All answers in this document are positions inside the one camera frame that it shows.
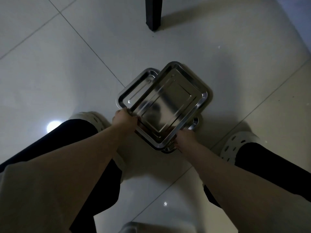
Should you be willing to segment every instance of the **hand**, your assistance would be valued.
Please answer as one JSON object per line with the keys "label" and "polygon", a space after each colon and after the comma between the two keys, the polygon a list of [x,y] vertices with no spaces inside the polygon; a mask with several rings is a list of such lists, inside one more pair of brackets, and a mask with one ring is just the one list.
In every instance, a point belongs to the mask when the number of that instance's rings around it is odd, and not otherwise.
{"label": "hand", "polygon": [[137,126],[137,117],[130,116],[126,108],[117,110],[115,116],[112,118],[112,126],[118,126],[126,134],[132,133]]}
{"label": "hand", "polygon": [[175,147],[181,152],[184,152],[189,145],[196,144],[197,140],[195,133],[189,129],[179,130],[175,139]]}

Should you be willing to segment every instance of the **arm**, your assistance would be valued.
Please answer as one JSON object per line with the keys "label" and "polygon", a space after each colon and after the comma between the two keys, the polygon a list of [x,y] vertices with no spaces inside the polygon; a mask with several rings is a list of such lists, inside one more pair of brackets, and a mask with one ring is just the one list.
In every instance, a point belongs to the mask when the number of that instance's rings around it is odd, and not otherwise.
{"label": "arm", "polygon": [[45,173],[69,228],[112,159],[119,144],[134,132],[137,118],[117,111],[112,126],[85,140],[39,156],[25,165]]}
{"label": "arm", "polygon": [[295,197],[271,182],[222,160],[199,144],[192,131],[179,131],[176,147],[193,165],[240,232],[267,232],[275,215]]}

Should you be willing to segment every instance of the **white slipper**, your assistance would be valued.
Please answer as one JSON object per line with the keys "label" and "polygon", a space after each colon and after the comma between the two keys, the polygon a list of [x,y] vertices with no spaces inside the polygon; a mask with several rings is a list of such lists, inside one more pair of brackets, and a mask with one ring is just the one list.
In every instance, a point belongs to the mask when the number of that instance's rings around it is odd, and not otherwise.
{"label": "white slipper", "polygon": [[234,165],[239,149],[251,142],[261,144],[260,138],[251,132],[238,132],[232,135],[222,148],[220,158]]}
{"label": "white slipper", "polygon": [[[110,123],[99,113],[97,112],[80,112],[72,115],[70,119],[82,119],[91,123],[98,132],[101,132],[105,128],[110,126]],[[126,164],[122,157],[116,152],[114,157],[112,158],[117,165],[117,167],[122,171],[121,182],[123,181],[124,171],[126,168]]]}

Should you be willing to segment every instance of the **person's left hand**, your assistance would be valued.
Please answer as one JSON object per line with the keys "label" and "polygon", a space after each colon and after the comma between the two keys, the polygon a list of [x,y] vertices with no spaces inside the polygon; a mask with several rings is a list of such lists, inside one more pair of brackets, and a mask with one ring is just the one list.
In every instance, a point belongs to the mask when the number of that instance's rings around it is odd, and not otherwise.
{"label": "person's left hand", "polygon": [[116,111],[115,116],[112,118],[112,126],[118,126],[126,134],[129,134],[135,131],[137,120],[136,116],[130,116],[126,108],[123,108]]}

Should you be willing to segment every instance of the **forearm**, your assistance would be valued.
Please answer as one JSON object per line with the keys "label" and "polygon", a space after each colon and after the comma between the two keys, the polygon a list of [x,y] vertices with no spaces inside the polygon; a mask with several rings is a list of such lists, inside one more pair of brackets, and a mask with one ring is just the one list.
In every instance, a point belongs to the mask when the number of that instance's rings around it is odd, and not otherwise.
{"label": "forearm", "polygon": [[189,145],[184,153],[240,232],[265,232],[271,218],[293,198],[293,194],[227,163],[203,145]]}
{"label": "forearm", "polygon": [[125,134],[111,126],[85,140],[64,146],[29,162],[46,173],[68,227],[99,180]]}

